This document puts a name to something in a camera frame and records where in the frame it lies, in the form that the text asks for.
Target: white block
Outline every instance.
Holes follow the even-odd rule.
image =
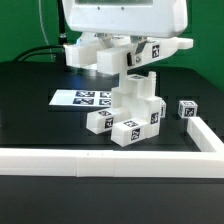
[[[95,134],[112,129],[113,124],[130,116],[125,108],[107,108],[88,113],[86,128]]]
[[[114,124],[111,140],[124,147],[138,142],[147,137],[147,121],[139,118],[132,118]]]
[[[188,119],[187,132],[202,152],[224,152],[224,144],[200,117]]]
[[[73,67],[84,67],[97,62],[97,51],[104,49],[99,40],[81,45],[64,45],[66,64]]]
[[[0,175],[76,176],[76,152],[0,149]]]
[[[224,177],[223,153],[128,151],[114,153],[114,177]]]
[[[113,177],[113,151],[81,151],[77,156],[77,177]]]
[[[198,105],[194,101],[181,100],[179,102],[178,114],[181,118],[195,117]]]

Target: black and white pattern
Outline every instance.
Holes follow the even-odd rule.
[[[159,45],[155,45],[155,46],[152,47],[152,58],[158,58],[159,57],[159,50],[160,50]]]
[[[138,76],[138,75],[134,75],[131,77],[132,79],[143,79],[144,77],[142,76]]]
[[[156,124],[159,122],[159,113],[153,113],[151,115],[151,124]]]
[[[94,91],[77,91],[76,96],[79,97],[95,97]]]
[[[106,111],[106,110],[103,110],[103,111],[100,111],[98,112],[100,115],[104,116],[104,117],[107,117],[109,115],[112,115],[110,112]]]
[[[124,122],[124,124],[127,125],[130,128],[138,126],[138,124],[135,123],[134,121],[126,121],[126,122]]]
[[[195,112],[195,108],[185,108],[184,116],[193,117]]]
[[[99,100],[99,105],[110,106],[111,105],[111,99],[100,99]]]
[[[111,92],[100,92],[101,98],[111,98]]]
[[[139,137],[140,137],[140,128],[137,128],[137,129],[132,131],[131,141],[139,139]]]
[[[93,105],[94,99],[86,99],[86,98],[75,98],[73,104],[78,105]]]
[[[105,129],[112,128],[113,123],[114,123],[114,118],[113,117],[107,118],[106,121],[105,121]]]

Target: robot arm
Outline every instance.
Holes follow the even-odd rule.
[[[100,1],[63,0],[68,25],[84,32],[65,46],[68,66],[116,74],[193,47],[176,37],[187,26],[186,0]]]

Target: cable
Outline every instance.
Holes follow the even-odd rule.
[[[48,38],[47,38],[47,34],[45,32],[45,28],[44,28],[44,23],[43,23],[43,15],[42,15],[42,0],[39,0],[39,17],[40,17],[40,26],[41,26],[41,30],[42,30],[42,33],[43,33],[43,36],[44,36],[44,40],[46,42],[46,44],[49,46],[49,41],[48,41]],[[54,58],[53,56],[51,55],[51,61],[53,62],[54,61]]]
[[[39,55],[49,55],[51,54],[52,56],[53,55],[56,55],[56,54],[63,54],[62,52],[45,52],[45,53],[33,53],[33,54],[29,54],[27,55],[26,57],[24,57],[21,61],[25,61],[27,58],[30,58],[30,57],[33,57],[33,56],[39,56]]]
[[[48,46],[42,46],[42,47],[35,47],[35,48],[30,49],[30,50],[24,51],[23,53],[21,53],[20,55],[18,55],[17,57],[15,57],[13,59],[13,61],[18,61],[23,56],[25,56],[25,55],[27,55],[29,53],[35,52],[35,51],[46,50],[46,49],[55,49],[55,48],[62,49],[63,46],[62,45],[48,45]]]

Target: white cable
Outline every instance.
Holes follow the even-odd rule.
[[[41,26],[41,31],[45,40],[46,45],[50,45],[48,38],[47,38],[47,34],[45,32],[45,28],[44,28],[44,23],[43,23],[43,15],[42,15],[42,0],[39,0],[39,17],[40,17],[40,26]]]

